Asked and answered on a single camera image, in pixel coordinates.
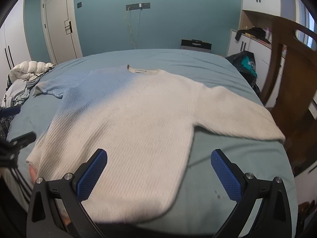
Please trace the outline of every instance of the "light blue bedsheet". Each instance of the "light blue bedsheet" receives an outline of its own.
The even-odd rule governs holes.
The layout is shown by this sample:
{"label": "light blue bedsheet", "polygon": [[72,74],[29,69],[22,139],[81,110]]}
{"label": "light blue bedsheet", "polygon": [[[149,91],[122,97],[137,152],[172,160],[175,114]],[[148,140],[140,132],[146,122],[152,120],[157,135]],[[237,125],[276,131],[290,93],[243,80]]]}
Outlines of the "light blue bedsheet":
{"label": "light blue bedsheet", "polygon": [[[133,68],[163,69],[204,83],[207,87],[222,85],[261,104],[248,83],[226,59],[188,50],[144,49],[90,55],[57,65],[41,81],[126,64]],[[39,136],[48,128],[60,101],[52,95],[30,96],[22,106],[21,113],[11,122],[8,140],[30,131]],[[19,169],[28,180],[30,177],[25,159],[33,147],[34,143],[22,149],[19,156]],[[259,179],[272,180],[275,176],[283,179],[291,208],[294,236],[297,221],[296,190],[282,144],[278,141],[225,137],[202,128],[195,130],[188,168],[174,205],[160,218],[139,226],[178,234],[213,234],[221,227],[235,202],[229,199],[211,167],[210,154],[214,149],[221,149],[243,172],[252,172]],[[241,235],[249,231],[260,202],[257,200]]]}

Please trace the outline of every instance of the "black bag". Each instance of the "black bag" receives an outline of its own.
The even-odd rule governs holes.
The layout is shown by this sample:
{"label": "black bag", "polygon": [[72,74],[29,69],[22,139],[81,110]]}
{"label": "black bag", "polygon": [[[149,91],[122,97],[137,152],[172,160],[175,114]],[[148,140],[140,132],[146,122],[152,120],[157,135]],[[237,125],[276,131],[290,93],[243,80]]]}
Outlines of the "black bag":
{"label": "black bag", "polygon": [[[251,68],[247,69],[246,67],[244,67],[242,61],[248,57],[250,60],[250,64],[251,64]],[[256,85],[256,75],[254,75],[253,72],[255,72],[256,69],[256,62],[254,60],[254,54],[249,52],[249,51],[242,51],[238,54],[235,55],[231,55],[226,57],[226,59],[235,67],[237,68],[237,70],[240,72],[240,74],[245,78],[245,80],[249,83],[249,85],[251,86],[251,88],[254,90],[254,92],[256,93],[256,95],[258,97],[260,97],[260,89],[259,87]]]}

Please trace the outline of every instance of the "sweater sleeve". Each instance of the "sweater sleeve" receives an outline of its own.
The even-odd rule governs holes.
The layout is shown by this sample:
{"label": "sweater sleeve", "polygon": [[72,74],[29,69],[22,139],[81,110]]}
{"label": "sweater sleeve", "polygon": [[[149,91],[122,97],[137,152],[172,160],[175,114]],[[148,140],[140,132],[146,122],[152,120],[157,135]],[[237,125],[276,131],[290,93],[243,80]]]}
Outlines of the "sweater sleeve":
{"label": "sweater sleeve", "polygon": [[202,85],[194,109],[194,124],[226,136],[285,140],[265,107],[222,86]]}
{"label": "sweater sleeve", "polygon": [[34,87],[33,96],[43,93],[62,98],[66,90],[78,86],[86,77],[87,74],[65,75],[40,82]]}

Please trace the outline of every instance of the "white wardrobe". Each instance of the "white wardrobe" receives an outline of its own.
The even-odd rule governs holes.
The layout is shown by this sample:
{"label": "white wardrobe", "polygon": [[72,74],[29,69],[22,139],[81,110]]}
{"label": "white wardrobe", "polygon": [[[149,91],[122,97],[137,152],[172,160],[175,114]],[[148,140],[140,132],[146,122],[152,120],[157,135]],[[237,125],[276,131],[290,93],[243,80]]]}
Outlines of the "white wardrobe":
{"label": "white wardrobe", "polygon": [[18,0],[0,28],[0,100],[4,97],[10,69],[31,61],[23,18],[24,0]]}

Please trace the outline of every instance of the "knit sweater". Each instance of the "knit sweater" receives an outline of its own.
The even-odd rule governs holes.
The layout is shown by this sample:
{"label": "knit sweater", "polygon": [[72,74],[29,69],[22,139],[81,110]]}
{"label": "knit sweater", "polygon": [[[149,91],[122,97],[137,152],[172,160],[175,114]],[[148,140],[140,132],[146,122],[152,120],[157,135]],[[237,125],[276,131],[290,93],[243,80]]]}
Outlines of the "knit sweater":
{"label": "knit sweater", "polygon": [[195,126],[284,140],[263,106],[163,70],[95,70],[38,83],[34,95],[40,93],[62,99],[27,162],[38,177],[60,179],[104,149],[108,164],[82,202],[97,222],[145,221],[166,212],[186,169]]}

